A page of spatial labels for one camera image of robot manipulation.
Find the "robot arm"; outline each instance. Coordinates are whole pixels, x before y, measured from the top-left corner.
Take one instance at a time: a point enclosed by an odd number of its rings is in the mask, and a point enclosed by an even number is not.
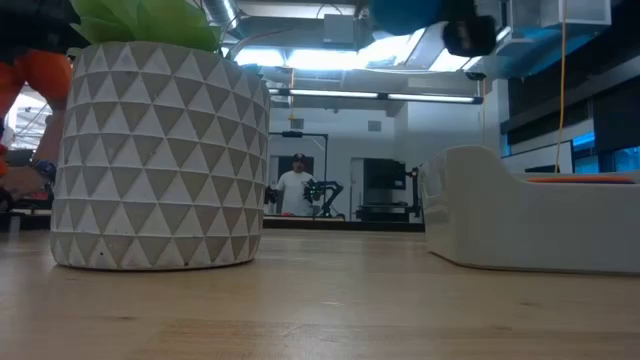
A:
[[[322,217],[330,217],[331,216],[331,204],[333,201],[340,195],[342,190],[344,190],[344,186],[342,186],[337,181],[314,181],[309,180],[305,184],[304,189],[304,198],[313,203],[314,201],[320,200],[320,197],[327,191],[331,190],[331,196],[329,199],[325,201],[322,205]]]

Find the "white geometric planter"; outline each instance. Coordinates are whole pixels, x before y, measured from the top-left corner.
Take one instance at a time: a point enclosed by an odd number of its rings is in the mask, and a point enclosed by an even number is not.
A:
[[[204,51],[132,42],[74,64],[51,250],[109,270],[252,260],[262,232],[270,96]]]

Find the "wooden table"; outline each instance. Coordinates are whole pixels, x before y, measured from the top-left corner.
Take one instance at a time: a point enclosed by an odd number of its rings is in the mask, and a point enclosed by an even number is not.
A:
[[[268,231],[250,264],[54,266],[0,240],[0,359],[638,359],[640,280],[469,270],[422,234]]]

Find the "cap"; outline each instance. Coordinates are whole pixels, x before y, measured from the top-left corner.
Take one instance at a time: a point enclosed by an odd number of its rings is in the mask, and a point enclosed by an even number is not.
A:
[[[302,153],[297,153],[293,155],[293,162],[304,161],[307,157]]]

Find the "ceiling light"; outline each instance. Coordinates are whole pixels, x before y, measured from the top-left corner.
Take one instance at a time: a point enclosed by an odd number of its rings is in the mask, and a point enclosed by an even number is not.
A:
[[[402,47],[402,49],[396,54],[396,61],[394,65],[404,64],[409,60],[409,56],[413,53],[413,50],[418,46],[418,42],[422,39],[422,35],[427,29],[416,30],[409,38],[409,41]]]
[[[397,101],[439,102],[449,104],[481,104],[481,97],[424,95],[424,94],[387,94],[358,91],[305,90],[305,89],[269,89],[273,96],[317,96],[351,99],[377,99]]]
[[[436,61],[431,64],[429,71],[458,71],[467,61],[469,58],[451,55],[449,50],[443,49]]]
[[[389,94],[389,100],[446,102],[459,104],[477,103],[477,98],[469,96],[445,96],[445,95],[415,95],[415,94]]]
[[[355,51],[295,50],[287,66],[306,70],[351,70],[358,67]]]
[[[284,59],[276,49],[245,48],[235,58],[238,65],[283,66]]]
[[[504,38],[507,37],[507,35],[509,35],[511,33],[511,26],[505,26],[504,29],[502,29],[502,31],[500,31],[498,33],[498,36],[496,36],[496,40],[498,42],[502,41]]]
[[[469,71],[469,69],[471,69],[473,65],[477,64],[478,61],[480,61],[480,59],[482,59],[482,56],[476,56],[472,58],[466,64],[464,64],[464,66],[462,67],[462,70]]]

